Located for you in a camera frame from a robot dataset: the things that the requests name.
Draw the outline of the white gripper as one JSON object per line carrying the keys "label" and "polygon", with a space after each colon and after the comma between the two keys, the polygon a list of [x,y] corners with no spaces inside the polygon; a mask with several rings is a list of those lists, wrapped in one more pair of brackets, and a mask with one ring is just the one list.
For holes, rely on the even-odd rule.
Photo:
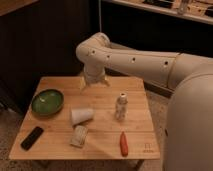
{"label": "white gripper", "polygon": [[105,77],[105,70],[103,68],[94,68],[94,67],[85,66],[84,78],[82,77],[80,80],[79,89],[83,91],[87,88],[87,84],[94,84],[98,82],[101,82],[102,84],[106,86],[110,86],[107,78]]}

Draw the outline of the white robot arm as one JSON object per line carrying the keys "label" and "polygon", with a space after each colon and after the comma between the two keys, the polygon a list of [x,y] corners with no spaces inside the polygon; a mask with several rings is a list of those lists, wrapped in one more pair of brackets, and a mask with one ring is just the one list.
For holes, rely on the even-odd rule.
{"label": "white robot arm", "polygon": [[104,81],[109,68],[170,90],[163,171],[213,171],[213,58],[114,46],[101,32],[76,56],[88,84]]}

